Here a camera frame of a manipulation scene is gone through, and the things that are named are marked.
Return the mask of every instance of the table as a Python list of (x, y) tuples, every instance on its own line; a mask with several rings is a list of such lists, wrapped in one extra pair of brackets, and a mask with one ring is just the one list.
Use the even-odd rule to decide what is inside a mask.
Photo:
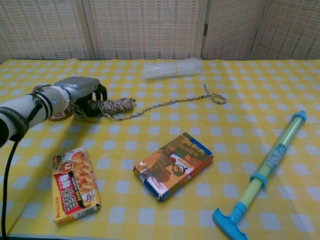
[[(68, 239), (226, 239), (212, 221), (228, 214), (292, 114), (307, 121), (240, 228), (250, 239), (319, 239), (320, 60), (203, 61), (204, 74), (141, 80), (156, 60), (9, 60), (0, 66), (0, 102), (69, 76), (98, 78), (110, 99), (136, 98), (135, 112), (198, 96), (203, 84), (227, 98), (175, 103), (125, 121), (46, 121), (28, 131), (12, 161), (7, 231), (11, 236)], [(214, 152), (213, 164), (164, 203), (134, 176), (134, 164), (188, 132)], [(13, 143), (0, 150), (1, 182)], [(98, 213), (53, 223), (50, 160), (85, 146), (101, 198)]]

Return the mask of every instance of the orange box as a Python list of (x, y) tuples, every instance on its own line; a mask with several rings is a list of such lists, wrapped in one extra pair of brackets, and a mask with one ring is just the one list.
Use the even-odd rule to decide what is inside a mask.
[(213, 153), (188, 133), (152, 153), (133, 172), (163, 202), (213, 160)]
[(53, 218), (57, 225), (100, 208), (96, 178), (84, 147), (53, 157), (51, 170)]

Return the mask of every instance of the rope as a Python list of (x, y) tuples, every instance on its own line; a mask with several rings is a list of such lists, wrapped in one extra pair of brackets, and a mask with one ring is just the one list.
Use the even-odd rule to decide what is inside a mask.
[[(227, 102), (226, 98), (224, 98), (223, 96), (216, 94), (216, 93), (213, 93), (213, 92), (209, 92), (209, 90), (205, 84), (203, 85), (203, 88), (206, 91), (206, 94), (203, 94), (200, 96), (195, 96), (195, 97), (188, 97), (188, 98), (184, 98), (184, 99), (176, 99), (176, 100), (171, 100), (171, 101), (159, 103), (159, 104), (153, 105), (151, 107), (148, 107), (140, 112), (134, 113), (130, 116), (117, 117), (117, 116), (114, 116), (114, 114), (123, 113), (126, 111), (133, 110), (135, 107), (134, 102), (136, 101), (136, 99), (134, 99), (134, 98), (121, 98), (119, 100), (107, 100), (107, 101), (88, 100), (88, 104), (94, 111), (100, 110), (101, 114), (98, 114), (97, 116), (104, 116), (107, 118), (122, 121), (122, 120), (133, 119), (133, 118), (139, 117), (149, 110), (159, 108), (162, 106), (166, 106), (166, 105), (175, 104), (175, 103), (188, 102), (188, 101), (194, 101), (194, 100), (206, 99), (206, 98), (210, 98), (211, 101), (216, 104), (225, 104)], [(88, 117), (86, 115), (86, 113), (81, 109), (81, 107), (79, 107), (76, 104), (71, 104), (69, 106), (68, 110), (69, 110), (69, 112), (73, 113), (78, 118), (87, 118)]]

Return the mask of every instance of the woven panel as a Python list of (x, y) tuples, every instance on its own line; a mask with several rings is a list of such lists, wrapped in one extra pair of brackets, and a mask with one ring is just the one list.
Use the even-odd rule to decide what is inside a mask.
[(205, 0), (90, 0), (102, 59), (199, 57)]
[(0, 0), (0, 62), (88, 59), (75, 0)]
[(263, 0), (213, 0), (203, 59), (244, 60)]
[(272, 1), (254, 58), (319, 59), (319, 13), (319, 1)]

